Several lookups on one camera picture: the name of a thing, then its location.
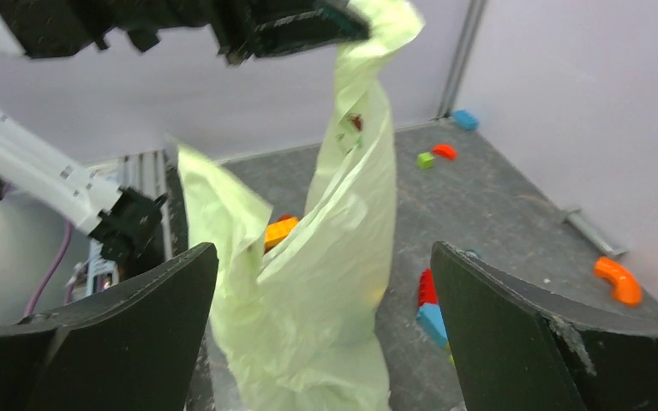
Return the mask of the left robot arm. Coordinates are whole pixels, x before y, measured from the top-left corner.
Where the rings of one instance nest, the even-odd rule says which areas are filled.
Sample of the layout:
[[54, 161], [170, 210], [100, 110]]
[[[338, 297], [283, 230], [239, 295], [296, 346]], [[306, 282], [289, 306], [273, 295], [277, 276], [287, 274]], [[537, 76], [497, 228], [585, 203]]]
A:
[[[172, 28], [210, 27], [229, 65], [363, 41], [368, 21], [347, 1], [0, 1], [0, 54], [72, 57], [123, 31], [138, 51]], [[102, 244], [104, 259], [137, 259], [162, 220], [165, 195], [146, 196], [94, 175], [0, 109], [0, 178]]]

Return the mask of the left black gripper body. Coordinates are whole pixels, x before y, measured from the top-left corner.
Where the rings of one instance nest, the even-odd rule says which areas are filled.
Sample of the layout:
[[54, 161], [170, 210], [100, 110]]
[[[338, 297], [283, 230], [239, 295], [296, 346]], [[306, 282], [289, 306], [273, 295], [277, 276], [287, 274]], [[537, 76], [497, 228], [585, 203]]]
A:
[[125, 32], [134, 48], [145, 52], [159, 43], [165, 29], [210, 26], [221, 54], [230, 51], [224, 12], [216, 1], [0, 1], [0, 18], [24, 55], [32, 59], [71, 57], [95, 44], [109, 48], [105, 35]]

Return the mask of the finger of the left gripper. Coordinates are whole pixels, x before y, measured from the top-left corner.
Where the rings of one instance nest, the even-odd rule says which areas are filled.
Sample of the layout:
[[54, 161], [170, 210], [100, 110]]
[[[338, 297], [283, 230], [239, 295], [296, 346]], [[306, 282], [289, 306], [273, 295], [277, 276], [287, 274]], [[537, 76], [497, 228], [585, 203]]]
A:
[[369, 39], [348, 1], [214, 1], [212, 30], [230, 66]]

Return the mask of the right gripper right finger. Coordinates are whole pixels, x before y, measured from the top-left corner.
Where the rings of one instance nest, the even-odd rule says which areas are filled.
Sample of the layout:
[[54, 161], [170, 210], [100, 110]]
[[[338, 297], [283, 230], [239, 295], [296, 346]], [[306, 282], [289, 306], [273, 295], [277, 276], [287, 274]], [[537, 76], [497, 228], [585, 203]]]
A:
[[658, 410], [658, 321], [514, 277], [442, 241], [434, 284], [470, 410]]

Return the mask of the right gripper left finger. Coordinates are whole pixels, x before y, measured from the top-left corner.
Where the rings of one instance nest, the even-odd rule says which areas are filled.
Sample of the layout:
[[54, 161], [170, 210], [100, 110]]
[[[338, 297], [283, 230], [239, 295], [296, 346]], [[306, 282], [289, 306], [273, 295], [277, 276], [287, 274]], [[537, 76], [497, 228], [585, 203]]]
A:
[[0, 325], [0, 410], [180, 410], [212, 304], [201, 243], [105, 291]]

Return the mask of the green avocado plastic bag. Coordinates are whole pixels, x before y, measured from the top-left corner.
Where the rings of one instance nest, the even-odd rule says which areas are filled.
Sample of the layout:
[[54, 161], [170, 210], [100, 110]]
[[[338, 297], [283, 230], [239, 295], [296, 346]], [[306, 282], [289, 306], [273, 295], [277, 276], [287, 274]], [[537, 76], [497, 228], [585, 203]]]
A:
[[375, 314], [397, 210], [392, 110], [380, 71], [422, 30], [408, 1], [355, 1], [368, 40], [340, 45], [334, 111], [303, 218], [273, 250], [272, 208], [226, 168], [179, 145], [191, 245], [218, 252], [212, 334], [253, 410], [386, 410]]

